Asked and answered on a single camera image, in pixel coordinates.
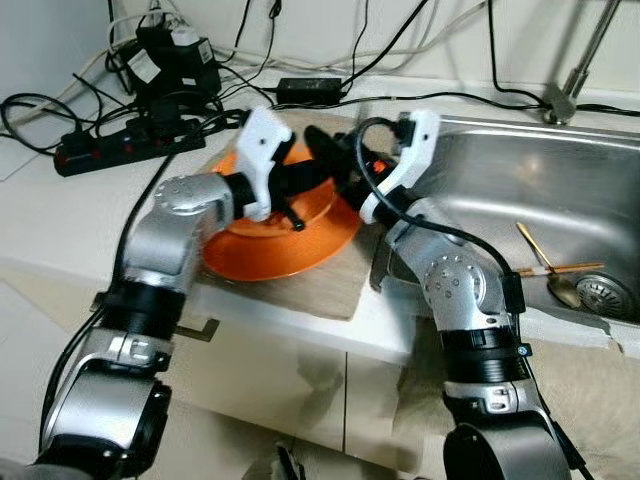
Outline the steel kitchen faucet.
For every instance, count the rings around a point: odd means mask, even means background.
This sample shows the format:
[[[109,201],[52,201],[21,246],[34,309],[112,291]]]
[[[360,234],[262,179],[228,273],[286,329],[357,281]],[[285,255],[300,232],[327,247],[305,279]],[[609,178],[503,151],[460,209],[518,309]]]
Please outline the steel kitchen faucet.
[[[605,0],[605,5],[600,14],[598,23],[595,24],[581,58],[576,61],[566,81],[561,86],[552,84],[548,88],[548,108],[543,113],[543,122],[550,125],[567,125],[579,110],[579,95],[589,77],[589,67],[593,63],[594,56],[602,45],[605,33],[611,27],[612,20],[616,17],[617,10],[623,0]]]

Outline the stainless steel sink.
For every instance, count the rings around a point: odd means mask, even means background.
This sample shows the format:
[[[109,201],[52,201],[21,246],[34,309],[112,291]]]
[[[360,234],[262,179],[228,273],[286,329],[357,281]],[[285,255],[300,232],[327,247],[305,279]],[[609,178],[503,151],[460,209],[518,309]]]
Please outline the stainless steel sink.
[[[584,325],[614,320],[584,306],[568,308],[548,291],[548,270],[516,221],[573,284],[602,273],[625,285],[637,303],[636,137],[442,119],[429,169],[415,186],[383,195],[358,146],[366,143],[397,163],[396,122],[375,116],[351,133],[356,166],[381,202],[374,207],[370,198],[356,210],[367,224],[387,229],[390,256],[407,266],[413,294],[445,338],[516,339],[522,315],[532,310]]]

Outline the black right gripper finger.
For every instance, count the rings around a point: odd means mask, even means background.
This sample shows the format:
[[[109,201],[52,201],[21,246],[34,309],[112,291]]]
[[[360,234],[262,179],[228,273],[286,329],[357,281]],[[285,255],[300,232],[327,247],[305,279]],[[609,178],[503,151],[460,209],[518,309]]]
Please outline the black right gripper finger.
[[[329,133],[307,125],[305,143],[314,161],[324,166],[333,179],[335,192],[342,198],[349,198],[352,175],[352,138],[349,133]]]

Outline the beige hanging cloth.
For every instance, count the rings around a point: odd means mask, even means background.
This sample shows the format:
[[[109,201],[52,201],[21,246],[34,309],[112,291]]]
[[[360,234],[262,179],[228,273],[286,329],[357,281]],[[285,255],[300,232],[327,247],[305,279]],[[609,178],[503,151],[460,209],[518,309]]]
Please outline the beige hanging cloth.
[[[444,480],[443,442],[453,419],[443,402],[442,343],[433,320],[399,375],[390,421],[390,466]],[[550,415],[579,448],[596,480],[639,480],[639,361],[622,352],[603,324],[582,325],[531,311],[521,317],[530,364]]]

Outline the flat black power adapter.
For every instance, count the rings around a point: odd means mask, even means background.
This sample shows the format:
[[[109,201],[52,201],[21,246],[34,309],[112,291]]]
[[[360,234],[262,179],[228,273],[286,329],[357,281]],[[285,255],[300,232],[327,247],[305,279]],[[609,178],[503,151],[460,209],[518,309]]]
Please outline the flat black power adapter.
[[[285,77],[268,91],[283,105],[329,106],[346,96],[346,88],[339,78]]]

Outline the gold-toned metal spoon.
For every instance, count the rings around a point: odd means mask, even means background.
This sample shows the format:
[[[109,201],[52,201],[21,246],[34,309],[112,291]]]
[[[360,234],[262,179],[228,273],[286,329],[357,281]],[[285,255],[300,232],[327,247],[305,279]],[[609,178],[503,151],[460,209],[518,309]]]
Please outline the gold-toned metal spoon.
[[[518,230],[520,230],[521,236],[529,242],[532,247],[532,251],[534,251],[535,255],[539,257],[540,261],[543,262],[543,265],[548,270],[547,274],[547,289],[550,293],[553,294],[554,297],[564,306],[568,308],[581,308],[582,307],[582,298],[579,293],[576,291],[576,285],[571,282],[567,276],[559,274],[556,270],[556,266],[552,264],[545,255],[543,248],[540,247],[540,244],[535,241],[534,237],[529,229],[527,229],[524,223],[521,221],[516,221],[515,223]]]

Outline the beige woven placemat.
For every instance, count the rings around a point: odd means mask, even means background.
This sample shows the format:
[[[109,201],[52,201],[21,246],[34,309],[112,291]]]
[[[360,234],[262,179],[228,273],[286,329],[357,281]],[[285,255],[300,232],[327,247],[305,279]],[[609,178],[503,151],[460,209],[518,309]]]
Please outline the beige woven placemat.
[[[316,268],[265,282],[232,282],[204,268],[202,282],[269,305],[346,321],[355,315],[358,297],[364,288],[364,274],[372,255],[371,242],[362,224],[351,243]]]

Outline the orange plastic plate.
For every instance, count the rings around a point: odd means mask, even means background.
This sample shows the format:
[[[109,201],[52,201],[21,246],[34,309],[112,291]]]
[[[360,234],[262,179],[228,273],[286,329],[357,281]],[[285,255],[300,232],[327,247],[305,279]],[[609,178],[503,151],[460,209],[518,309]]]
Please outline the orange plastic plate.
[[[302,273],[332,259],[356,237],[362,221],[335,192],[332,209],[288,236],[251,238],[221,230],[205,243],[207,270],[232,282],[265,282]]]

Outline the grey robot left leg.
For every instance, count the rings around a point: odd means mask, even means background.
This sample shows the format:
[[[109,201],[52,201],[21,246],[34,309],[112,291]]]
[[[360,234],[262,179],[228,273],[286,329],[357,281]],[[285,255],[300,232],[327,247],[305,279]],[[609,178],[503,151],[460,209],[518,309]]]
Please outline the grey robot left leg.
[[[270,480],[307,480],[305,467],[284,445],[276,444],[270,463]]]

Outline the round sink drain strainer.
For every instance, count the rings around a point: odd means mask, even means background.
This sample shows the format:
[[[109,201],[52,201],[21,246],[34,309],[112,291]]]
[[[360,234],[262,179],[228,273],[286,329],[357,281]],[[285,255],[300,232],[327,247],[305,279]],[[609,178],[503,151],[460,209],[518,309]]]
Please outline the round sink drain strainer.
[[[634,321],[640,311],[631,292],[612,276],[589,273],[576,280],[582,306],[594,314],[614,320]]]

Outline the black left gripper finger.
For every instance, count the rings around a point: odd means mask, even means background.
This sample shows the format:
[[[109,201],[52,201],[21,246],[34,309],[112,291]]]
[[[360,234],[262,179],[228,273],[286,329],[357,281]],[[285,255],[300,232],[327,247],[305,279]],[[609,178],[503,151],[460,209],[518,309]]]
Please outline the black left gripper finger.
[[[342,173],[342,169],[326,163],[301,163],[300,192],[315,191],[326,183],[333,183],[333,180],[340,177]]]

